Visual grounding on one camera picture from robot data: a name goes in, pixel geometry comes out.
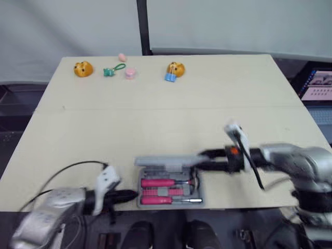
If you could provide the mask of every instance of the tool kit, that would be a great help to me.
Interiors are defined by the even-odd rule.
[[[137,157],[140,208],[189,209],[204,205],[199,172],[192,167],[204,160],[201,156]]]

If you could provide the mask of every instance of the white wall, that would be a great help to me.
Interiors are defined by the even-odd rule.
[[[331,0],[148,0],[154,52],[332,61]]]
[[[0,0],[0,84],[49,81],[62,57],[141,55],[136,1]]]

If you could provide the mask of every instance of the pink handle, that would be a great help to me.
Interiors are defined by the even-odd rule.
[[[143,190],[144,196],[157,196],[158,190],[157,189],[145,189]],[[181,188],[171,188],[168,190],[169,196],[183,196],[183,189]]]
[[[170,187],[175,184],[175,180],[172,179],[142,179],[141,186],[142,188],[147,187]]]
[[[168,190],[169,196],[183,196],[183,189],[181,188],[171,188]]]
[[[159,204],[172,204],[172,197],[142,197],[141,204],[144,205],[159,205]]]

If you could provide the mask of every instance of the table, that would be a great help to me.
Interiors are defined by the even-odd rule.
[[[73,73],[89,61],[87,78]],[[168,63],[186,73],[164,81]],[[2,179],[0,211],[15,211],[54,172],[82,160],[104,160],[122,177],[118,189],[137,189],[135,156],[196,154],[231,144],[223,131],[230,120],[244,129],[252,146],[288,142],[330,149],[319,128],[268,55],[129,57],[135,80],[118,71],[104,78],[103,67],[116,57],[63,58],[26,128]],[[93,188],[99,167],[72,168],[50,184]],[[261,173],[264,184],[284,176]],[[204,172],[206,209],[266,208],[295,205],[291,183],[260,191],[253,173],[229,176]],[[137,210],[136,202],[117,205]]]

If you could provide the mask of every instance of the green toy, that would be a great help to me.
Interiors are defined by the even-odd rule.
[[[113,68],[104,68],[104,76],[105,77],[112,77],[115,75],[115,71],[120,70],[120,69],[124,69],[126,67],[126,65],[124,63],[120,63],[118,65],[116,65]]]

